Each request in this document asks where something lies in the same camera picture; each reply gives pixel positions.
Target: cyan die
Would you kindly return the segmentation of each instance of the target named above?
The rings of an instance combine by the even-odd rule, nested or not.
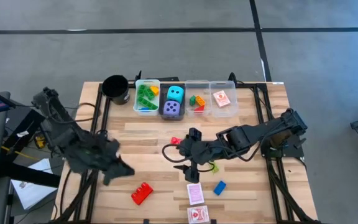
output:
[[[175,100],[176,102],[181,103],[184,93],[185,91],[179,86],[171,86],[168,89],[167,100]]]

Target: green toy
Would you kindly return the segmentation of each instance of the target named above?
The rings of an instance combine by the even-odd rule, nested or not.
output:
[[[158,106],[152,104],[149,100],[146,100],[145,98],[143,98],[141,96],[137,98],[137,102],[143,106],[150,108],[150,110],[156,110],[158,108]]]
[[[214,167],[214,169],[212,170],[212,173],[217,173],[217,172],[219,172],[219,168],[218,168],[218,166],[216,165],[216,163],[215,162],[210,162],[210,163],[208,163],[209,164],[209,168],[212,168],[212,167]]]
[[[193,106],[196,104],[196,96],[190,97],[190,106]]]
[[[145,90],[146,90],[146,86],[145,85],[140,85],[138,90],[137,90],[137,96],[143,97],[144,94],[145,94]]]
[[[153,100],[153,99],[154,99],[154,93],[153,93],[153,91],[152,91],[150,88],[146,89],[145,92],[144,92],[144,94],[147,96],[147,98],[148,98],[149,100]]]

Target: wooden tabletop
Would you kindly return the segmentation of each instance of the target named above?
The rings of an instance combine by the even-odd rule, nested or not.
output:
[[[98,85],[99,82],[84,83],[80,103],[95,103]],[[267,83],[267,86],[272,111],[275,117],[280,116],[289,107],[285,87],[282,83]],[[173,136],[185,137],[188,129],[192,127],[203,133],[204,140],[213,140],[216,139],[217,132],[232,126],[258,124],[253,92],[249,89],[237,89],[239,112],[234,117],[185,116],[182,121],[164,121],[160,116],[138,116],[132,109],[135,90],[130,89],[130,92],[131,100],[127,104],[111,104],[107,128],[109,138],[116,138],[121,143],[122,159],[135,169],[135,176],[114,179],[105,186],[103,174],[99,174],[92,223],[142,223],[145,218],[151,223],[187,223],[186,209],[191,206],[186,185],[190,183],[185,181],[180,170],[173,168],[177,164],[164,159],[161,154],[162,147],[169,144]],[[84,106],[78,110],[76,118],[84,119],[92,115],[93,108]],[[83,129],[90,129],[91,121],[79,125]],[[101,117],[98,119],[97,130],[100,126]],[[167,154],[172,159],[181,158],[176,149],[167,149]],[[283,158],[283,163],[290,193],[307,215],[317,219],[305,168],[293,158]],[[217,219],[218,223],[275,223],[269,177],[260,152],[250,162],[231,159],[218,160],[216,164],[219,167],[218,173],[200,174],[210,219]],[[207,168],[208,166],[199,166],[199,169]],[[58,207],[68,170],[68,165],[65,165],[56,197]],[[80,174],[71,174],[69,177],[63,209],[69,206],[77,194],[80,179]],[[217,196],[213,189],[220,180],[227,183],[227,186],[223,193]],[[131,194],[142,182],[147,182],[154,192],[138,206],[132,201]],[[282,217],[286,218],[281,193],[279,199]],[[82,219],[85,218],[87,201],[88,194],[83,201]]]

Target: small red object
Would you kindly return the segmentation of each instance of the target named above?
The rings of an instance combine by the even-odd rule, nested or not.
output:
[[[131,197],[137,205],[140,205],[152,192],[153,189],[150,185],[143,182],[142,185],[131,195]]]
[[[171,144],[180,144],[180,142],[181,142],[181,139],[178,139],[178,138],[175,138],[175,137],[171,138]]]
[[[197,108],[197,109],[195,109],[194,111],[204,111],[204,105],[203,105],[203,106],[198,107],[198,108]]]

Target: yellow toy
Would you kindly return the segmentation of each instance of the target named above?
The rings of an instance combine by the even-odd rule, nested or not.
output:
[[[150,89],[152,90],[152,92],[154,93],[154,95],[158,95],[158,92],[160,91],[157,87],[155,87],[155,86],[152,86],[152,87],[150,87]]]
[[[202,97],[200,97],[200,96],[196,96],[196,103],[198,104],[198,106],[204,106],[205,100],[202,99]]]

